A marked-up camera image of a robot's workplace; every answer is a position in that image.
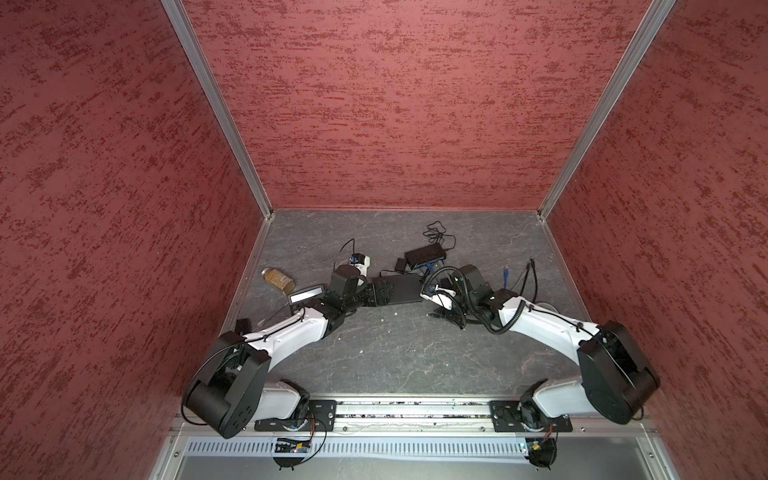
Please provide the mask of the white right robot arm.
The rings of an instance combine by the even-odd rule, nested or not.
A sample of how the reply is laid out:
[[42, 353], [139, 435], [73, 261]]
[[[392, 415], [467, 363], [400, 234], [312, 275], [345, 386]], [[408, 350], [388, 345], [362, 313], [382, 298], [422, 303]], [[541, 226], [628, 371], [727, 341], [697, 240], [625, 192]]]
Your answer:
[[627, 328], [619, 322], [583, 322], [506, 288], [494, 290], [473, 265], [442, 267], [422, 283], [420, 295], [459, 328], [478, 324], [499, 336], [517, 333], [553, 349], [579, 372], [529, 386], [510, 419], [529, 432], [542, 432], [558, 419], [599, 414], [615, 424], [640, 418], [660, 388], [661, 378]]

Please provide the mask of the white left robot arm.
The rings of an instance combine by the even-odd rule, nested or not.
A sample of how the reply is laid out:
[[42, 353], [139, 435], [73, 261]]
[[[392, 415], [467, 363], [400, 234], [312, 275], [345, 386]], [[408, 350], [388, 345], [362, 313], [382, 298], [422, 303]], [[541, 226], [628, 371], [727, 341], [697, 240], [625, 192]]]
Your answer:
[[253, 333], [221, 334], [181, 397], [184, 421], [225, 439], [259, 421], [304, 428], [311, 423], [309, 392], [292, 381], [270, 382], [269, 372], [334, 333], [358, 309], [388, 305], [393, 292], [391, 282], [345, 264], [332, 272], [329, 285], [291, 294], [289, 318]]

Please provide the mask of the black power adapter with cable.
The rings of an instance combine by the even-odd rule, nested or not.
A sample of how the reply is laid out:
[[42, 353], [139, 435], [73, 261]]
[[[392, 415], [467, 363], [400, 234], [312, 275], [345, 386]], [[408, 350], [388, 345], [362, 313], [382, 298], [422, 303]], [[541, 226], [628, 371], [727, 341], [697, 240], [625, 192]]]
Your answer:
[[427, 239], [429, 244], [436, 244], [444, 251], [453, 250], [457, 245], [456, 236], [450, 234], [447, 231], [447, 228], [439, 220], [428, 224], [422, 232], [422, 235]]

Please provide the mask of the black network switch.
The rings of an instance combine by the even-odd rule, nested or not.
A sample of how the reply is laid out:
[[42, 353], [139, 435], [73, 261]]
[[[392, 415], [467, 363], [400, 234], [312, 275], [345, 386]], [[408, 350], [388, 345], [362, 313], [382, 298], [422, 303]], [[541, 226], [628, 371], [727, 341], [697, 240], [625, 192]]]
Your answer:
[[404, 254], [406, 264], [410, 269], [419, 269], [446, 258], [446, 251], [438, 243], [432, 243]]
[[376, 277], [373, 281], [379, 306], [419, 303], [422, 301], [421, 277], [402, 274]]

